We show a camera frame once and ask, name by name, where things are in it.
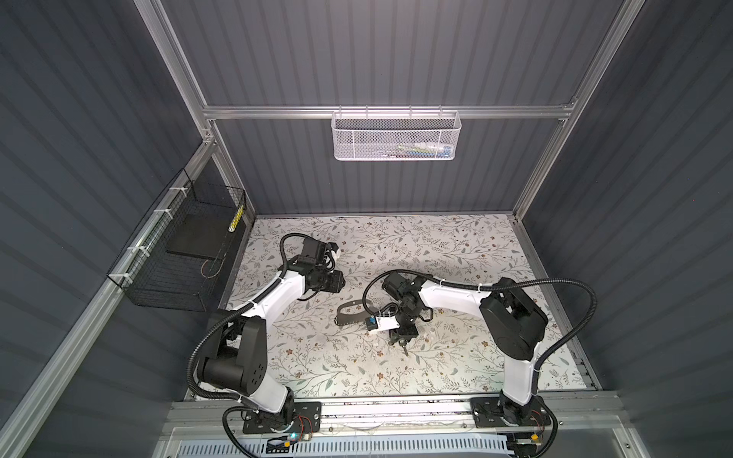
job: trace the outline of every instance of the vent grille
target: vent grille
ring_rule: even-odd
[[[447,453],[481,453],[496,456],[514,455],[507,448],[507,438],[500,435],[479,433],[456,433],[441,435],[397,435],[397,436],[338,436],[314,437],[309,442],[296,443],[289,453],[265,453],[262,438],[240,439],[244,447],[260,457],[343,457],[344,455],[374,456],[425,455]],[[242,454],[226,439],[184,440],[181,442],[179,458],[238,458]]]

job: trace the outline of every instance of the yellow connector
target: yellow connector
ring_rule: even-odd
[[[237,229],[237,224],[239,223],[239,220],[242,219],[243,213],[244,205],[240,205],[239,209],[237,210],[237,214],[234,215],[234,219],[232,219],[232,223],[229,225],[229,232],[234,232]]]

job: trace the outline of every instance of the floral tablecloth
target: floral tablecloth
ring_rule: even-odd
[[[420,337],[391,347],[386,333],[369,335],[362,324],[339,328],[336,307],[361,298],[364,286],[388,269],[410,268],[440,278],[490,284],[502,276],[533,278],[505,215],[260,219],[255,223],[229,308],[239,306],[272,279],[280,265],[277,245],[288,232],[305,232],[341,248],[337,268],[346,286],[292,304],[268,334],[268,371],[298,397],[447,394],[499,391],[504,357],[483,320],[438,309],[418,322]],[[288,257],[300,252],[287,242]],[[380,288],[375,304],[388,302]],[[550,316],[539,287],[526,289]],[[542,349],[560,337],[552,316]],[[539,377],[545,390],[585,388],[566,347]]]

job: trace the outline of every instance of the bracket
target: bracket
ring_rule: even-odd
[[[471,415],[474,417],[476,428],[499,428],[506,426],[550,426],[552,420],[547,411],[542,408],[537,401],[537,397],[533,396],[531,400],[530,410],[538,412],[538,415],[532,414],[525,418],[521,424],[508,424],[503,418],[503,408],[499,405],[499,396],[471,398]]]
[[[293,414],[292,423],[281,433],[300,433],[301,423],[298,419],[298,415],[303,417],[305,424],[305,432],[318,432],[320,431],[320,418],[321,418],[321,403],[320,402],[295,402],[293,403]],[[242,426],[243,434],[272,434],[272,431],[260,418],[261,415],[266,415],[266,412],[260,411],[259,413],[247,412],[244,418],[244,425]]]

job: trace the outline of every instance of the white mesh basket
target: white mesh basket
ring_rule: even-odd
[[[331,117],[334,157],[338,160],[451,160],[460,118],[457,112],[434,115],[381,113]]]

